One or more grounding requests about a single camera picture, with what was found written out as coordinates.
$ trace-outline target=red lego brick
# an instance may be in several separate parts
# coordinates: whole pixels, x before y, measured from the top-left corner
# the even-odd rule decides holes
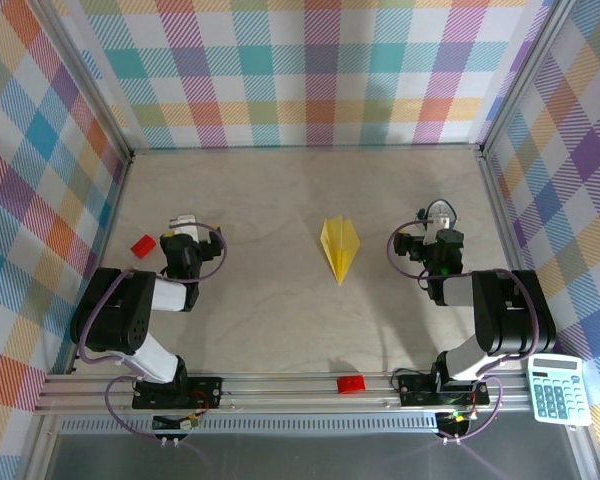
[[[155,248],[155,246],[156,241],[149,235],[145,235],[140,240],[138,240],[138,243],[131,247],[131,251],[136,257],[144,258],[151,250]]]
[[[355,393],[366,390],[364,376],[340,377],[338,379],[338,393]]]

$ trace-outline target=colorful checkered wall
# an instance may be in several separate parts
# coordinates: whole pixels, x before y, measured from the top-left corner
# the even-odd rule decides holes
[[[66,360],[121,168],[25,0],[0,0],[0,479]]]
[[[559,347],[586,361],[600,440],[600,0],[576,5],[491,153]]]
[[[54,4],[131,143],[174,148],[474,142],[551,0]]]

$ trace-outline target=calculator keypad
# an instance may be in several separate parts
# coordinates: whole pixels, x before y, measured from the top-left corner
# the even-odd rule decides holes
[[[575,421],[588,416],[581,379],[573,375],[570,380],[533,379],[539,417]]]

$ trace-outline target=white calculator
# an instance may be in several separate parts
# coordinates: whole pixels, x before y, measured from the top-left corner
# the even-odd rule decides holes
[[[529,358],[527,375],[536,420],[581,427],[591,425],[581,359],[537,353]]]

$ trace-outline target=ventilation grille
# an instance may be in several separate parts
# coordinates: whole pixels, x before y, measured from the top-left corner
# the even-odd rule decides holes
[[[199,430],[209,432],[336,432],[364,433],[430,431],[436,429],[435,414],[404,412],[393,414],[331,415],[214,415],[205,419]]]
[[[133,428],[151,431],[150,416],[125,419]],[[428,412],[377,414],[210,414],[194,432],[200,433],[383,433],[437,431]],[[63,420],[64,434],[126,433],[111,417],[75,416]]]
[[[133,415],[131,418],[122,416],[127,425],[141,432],[151,430],[151,415]],[[86,435],[90,433],[127,433],[109,415],[75,415],[62,420],[62,434]]]

